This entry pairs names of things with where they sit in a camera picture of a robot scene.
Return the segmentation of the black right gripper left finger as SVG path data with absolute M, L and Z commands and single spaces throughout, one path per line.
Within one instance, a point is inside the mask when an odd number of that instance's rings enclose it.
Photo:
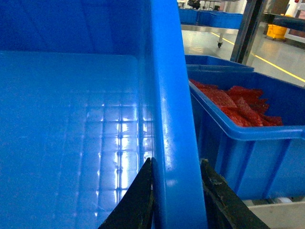
M 100 229 L 150 229 L 154 208 L 153 169 L 148 158 Z

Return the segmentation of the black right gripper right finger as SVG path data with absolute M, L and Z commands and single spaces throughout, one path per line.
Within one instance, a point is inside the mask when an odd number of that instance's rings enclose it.
M 200 164 L 209 229 L 267 229 L 207 159 Z

